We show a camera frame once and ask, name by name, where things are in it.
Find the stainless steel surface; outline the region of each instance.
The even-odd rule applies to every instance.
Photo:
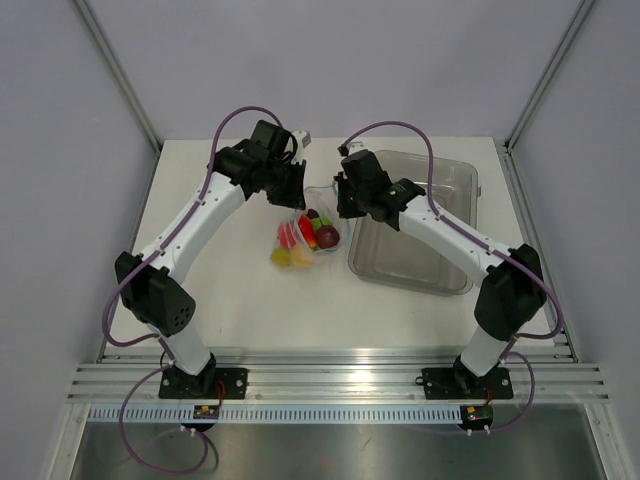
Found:
[[[218,356],[220,365],[239,365],[249,369],[245,400],[233,404],[278,405],[424,405],[443,404],[426,401],[422,387],[414,380],[425,366],[452,365],[455,357],[431,359],[378,357],[368,361],[353,359],[333,363],[304,363],[304,357],[289,357],[288,363],[269,363],[269,357],[251,361]],[[157,367],[158,357],[147,363],[102,363],[80,365],[69,391],[71,403],[120,401],[135,382]],[[606,403],[608,395],[597,366],[565,362],[535,363],[536,403]],[[523,364],[507,363],[516,397],[506,403],[522,403],[529,393],[529,376]],[[156,376],[133,396],[133,402],[159,402],[160,377]]]
[[[538,83],[533,89],[533,92],[529,96],[529,100],[527,100],[527,104],[522,110],[522,113],[518,117],[516,124],[514,125],[511,133],[509,134],[509,137],[507,138],[506,144],[508,145],[509,152],[511,152],[518,143],[518,140],[522,136],[522,132],[527,126],[527,123],[529,123],[529,120],[536,112],[538,105],[540,105],[540,101],[547,91],[547,88],[549,88],[549,85],[553,81],[556,73],[562,66],[567,53],[571,49],[571,46],[582,30],[582,27],[589,18],[589,15],[593,11],[593,7],[596,5],[596,3],[597,0],[582,0],[580,2],[580,5],[578,5],[578,8],[574,12],[573,17],[567,25],[567,28],[562,34],[560,42],[556,46],[553,54],[551,55],[551,58],[549,59],[549,62],[542,72],[540,80],[538,80]]]
[[[392,181],[408,178],[426,185],[427,157],[387,150],[376,156]],[[452,215],[476,226],[478,172],[473,166],[436,158],[433,192]],[[433,248],[370,217],[358,219],[349,268],[363,280],[420,292],[461,295],[473,286],[462,270]]]
[[[87,32],[96,45],[98,54],[105,62],[105,65],[107,66],[109,73],[111,73],[111,76],[113,77],[118,90],[122,94],[123,99],[129,106],[131,113],[147,137],[147,141],[151,145],[151,148],[153,148],[153,151],[156,153],[156,159],[159,158],[162,150],[162,141],[158,137],[149,117],[142,108],[142,105],[140,104],[131,83],[127,79],[124,70],[120,66],[120,63],[118,62],[118,59],[111,48],[102,27],[100,26],[98,18],[91,8],[91,5],[87,0],[70,0],[70,3],[77,11],[80,20],[86,27]]]
[[[496,409],[496,423],[516,413]],[[467,438],[456,427],[400,425],[217,425],[207,435],[219,452],[194,479],[508,479],[601,480],[597,456],[580,407],[536,407],[511,431]],[[140,448],[166,425],[128,425]],[[200,458],[196,439],[178,434],[142,450],[166,468],[187,468]],[[155,479],[126,460],[117,425],[88,424],[73,471],[74,480]]]

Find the clear plastic container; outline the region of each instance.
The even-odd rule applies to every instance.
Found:
[[[376,157],[392,181],[408,178],[426,189],[428,157],[387,150],[376,152]],[[479,192],[473,166],[434,159],[434,199],[474,228]],[[431,247],[370,217],[356,224],[349,268],[363,280],[421,292],[460,295],[473,286],[462,270]]]
[[[338,217],[335,185],[307,187],[304,197],[307,209],[294,212],[290,218],[278,225],[277,237],[271,251],[271,262],[278,267],[316,265],[350,240],[350,223]],[[324,242],[321,241],[320,235],[327,232],[328,237],[325,236]]]

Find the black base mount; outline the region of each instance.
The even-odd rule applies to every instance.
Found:
[[[176,366],[162,373],[158,397],[172,400],[214,400],[223,392],[224,400],[243,400],[247,393],[246,368],[220,368],[215,357],[198,375],[189,375]]]
[[[510,400],[513,387],[509,370],[496,367],[475,385],[463,389],[456,380],[454,367],[424,368],[422,376],[416,378],[416,385],[424,388],[427,400]]]

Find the yellow toy fruit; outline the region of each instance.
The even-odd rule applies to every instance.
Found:
[[[288,248],[277,247],[271,253],[271,261],[279,267],[291,266],[291,254]]]
[[[296,267],[313,265],[313,255],[302,243],[296,243],[291,248],[291,263]]]

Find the clear plastic bag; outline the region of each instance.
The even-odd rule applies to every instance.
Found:
[[[337,187],[307,187],[307,209],[297,210],[278,225],[271,262],[282,268],[310,267],[342,248],[351,225],[338,217]]]

